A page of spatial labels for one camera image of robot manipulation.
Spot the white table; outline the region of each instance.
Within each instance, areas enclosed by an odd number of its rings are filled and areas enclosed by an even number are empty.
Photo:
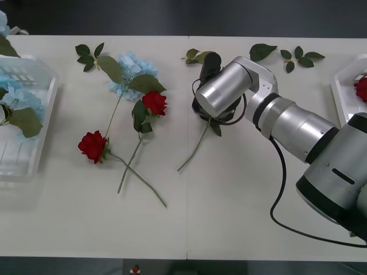
[[[338,124],[329,75],[367,40],[222,37],[10,37],[19,53],[50,65],[62,86],[42,153],[38,178],[0,188],[0,256],[120,257],[232,260],[366,261],[367,250],[314,241],[274,224],[269,209],[281,180],[280,161],[265,138],[245,119],[211,131],[193,161],[176,169],[191,153],[204,122],[191,111],[191,83],[200,66],[180,60],[190,48],[215,50],[223,65],[248,56],[258,42],[293,51],[317,51],[326,59],[315,68],[286,74],[279,54],[262,62],[271,69],[282,96]],[[159,200],[133,175],[116,193],[120,163],[94,166],[77,149],[87,131],[105,131],[116,102],[98,71],[83,73],[74,46],[105,42],[104,52],[133,50],[154,62],[169,90],[167,116],[154,125],[154,138],[140,150],[133,167],[167,201]],[[128,159],[136,146],[133,103],[122,102],[110,131],[113,151]],[[283,223],[321,237],[362,243],[309,208],[295,191],[307,165],[286,153],[288,185],[276,210]]]

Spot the green leaf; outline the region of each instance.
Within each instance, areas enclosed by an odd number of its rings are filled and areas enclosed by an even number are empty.
[[[143,123],[142,128],[140,129],[141,133],[150,133],[153,132],[150,123]]]
[[[15,110],[9,120],[9,123],[19,127],[26,138],[38,135],[42,128],[42,124],[38,120],[34,110],[29,107],[21,110]]]
[[[13,115],[13,112],[14,111],[10,107],[8,107],[8,106],[6,106],[4,104],[1,104],[1,107],[2,107],[2,109],[4,111],[5,119],[6,120],[9,120],[9,117],[11,117]]]
[[[111,56],[98,57],[97,64],[114,83],[122,83],[122,71],[120,65]]]
[[[95,56],[95,58],[97,58],[97,57],[101,54],[101,52],[102,52],[102,50],[103,50],[103,47],[104,47],[104,43],[101,43],[101,44],[99,44],[99,45],[98,45],[98,47],[94,50],[94,56]]]
[[[287,50],[281,50],[280,54],[285,58],[285,59],[292,59],[292,54],[290,52],[288,52]]]
[[[91,50],[87,45],[80,44],[75,46],[76,53],[80,56],[87,56],[91,53]]]
[[[0,87],[0,100],[4,97],[4,95],[7,93],[7,90],[3,87]]]
[[[93,63],[88,63],[88,64],[84,67],[83,72],[87,72],[87,71],[89,71],[90,69],[92,69],[93,67],[94,67],[94,62],[93,62]]]
[[[307,57],[307,58],[313,58],[313,59],[324,59],[325,56],[319,54],[319,53],[316,53],[316,52],[309,52],[309,53],[306,53],[304,55],[304,57]]]
[[[142,129],[142,124],[145,121],[145,118],[148,115],[148,111],[143,103],[142,100],[138,100],[132,111],[131,111],[131,115],[132,115],[132,123],[134,125],[134,129],[137,132],[140,132]]]
[[[287,73],[291,73],[294,70],[294,63],[292,61],[289,61],[286,66]]]
[[[222,130],[220,130],[220,125],[216,123],[210,123],[210,127],[212,128],[213,132],[217,136],[222,136]]]
[[[196,60],[196,59],[186,59],[186,65],[197,64],[197,63],[199,63],[199,60]]]
[[[198,53],[199,51],[197,50],[197,49],[190,49],[190,50],[188,50],[188,52],[186,53],[186,57],[188,58],[188,59],[193,59],[195,56],[196,56],[196,54]]]
[[[306,57],[301,57],[299,60],[298,60],[298,64],[301,65],[301,66],[304,66],[306,68],[312,68],[314,67],[314,63],[306,58]]]
[[[0,54],[3,56],[19,57],[17,52],[11,46],[10,42],[2,36],[0,36]]]
[[[271,54],[278,46],[270,46],[267,44],[254,44],[250,50],[250,59],[258,62]]]
[[[194,59],[199,61],[200,64],[204,64],[204,59],[208,55],[208,53],[212,53],[212,51],[202,52],[201,54],[199,54]]]
[[[303,50],[300,46],[297,46],[297,48],[294,50],[294,56],[296,59],[300,59],[303,56]]]
[[[92,56],[81,56],[79,57],[79,59],[77,60],[79,63],[82,64],[88,64],[88,63],[93,63],[94,62],[94,58]]]
[[[166,88],[158,82],[158,79],[150,74],[142,74],[141,76],[134,77],[128,84],[128,88],[142,92],[145,95],[150,91],[161,93],[166,90]]]

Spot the white basket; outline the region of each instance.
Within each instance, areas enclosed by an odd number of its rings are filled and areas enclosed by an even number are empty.
[[[354,84],[367,75],[367,54],[360,54],[331,78],[341,126],[359,112],[367,113],[367,104],[356,95]]]
[[[4,182],[25,182],[37,173],[58,87],[58,79],[47,65],[32,56],[21,57],[1,56],[0,68],[41,99],[45,113],[36,138],[21,141],[18,127],[0,127],[0,181]]]

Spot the gray floor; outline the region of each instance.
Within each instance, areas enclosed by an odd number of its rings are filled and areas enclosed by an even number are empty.
[[[1,275],[358,275],[337,262],[165,261],[85,258],[0,258]],[[347,263],[367,273],[367,265]]]
[[[31,34],[367,38],[366,0],[7,0],[0,10]],[[136,264],[143,275],[357,274],[337,262],[2,257],[0,275],[117,275]]]
[[[365,0],[7,0],[32,34],[367,37]]]

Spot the artificial rose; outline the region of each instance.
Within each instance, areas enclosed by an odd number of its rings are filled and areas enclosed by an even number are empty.
[[[357,88],[356,95],[362,98],[364,102],[367,101],[367,78],[361,78],[360,82],[354,85]]]
[[[87,155],[88,159],[94,160],[96,164],[102,156],[106,142],[107,139],[102,137],[99,131],[88,132],[79,143],[78,148],[82,154]]]
[[[166,98],[165,96],[161,96],[160,93],[150,91],[145,96],[143,96],[143,104],[145,108],[151,109],[153,115],[165,115],[163,111],[166,109]]]

